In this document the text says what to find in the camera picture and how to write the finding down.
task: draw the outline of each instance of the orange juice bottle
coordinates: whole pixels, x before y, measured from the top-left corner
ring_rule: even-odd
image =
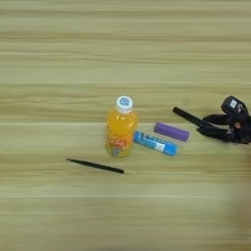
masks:
[[[106,148],[116,157],[128,155],[137,126],[137,115],[132,110],[133,102],[127,96],[117,99],[116,109],[107,117]]]

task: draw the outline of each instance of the black stylus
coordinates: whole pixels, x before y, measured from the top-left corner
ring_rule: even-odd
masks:
[[[96,163],[92,163],[92,162],[87,162],[87,161],[81,161],[81,160],[75,160],[75,159],[69,159],[69,158],[67,159],[67,161],[77,163],[80,165],[84,165],[87,167],[95,168],[95,169],[101,169],[101,170],[105,170],[105,171],[115,172],[118,174],[123,174],[125,172],[122,169],[116,169],[116,168],[112,168],[112,167],[108,167],[108,166],[104,166],[104,165],[96,164]]]

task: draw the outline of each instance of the wooden table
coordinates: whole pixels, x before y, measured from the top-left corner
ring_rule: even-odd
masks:
[[[250,1],[0,2],[0,250],[251,250],[250,147],[173,114],[251,108]],[[104,149],[129,95],[139,129],[188,129],[169,157]],[[67,157],[125,169],[123,176]]]

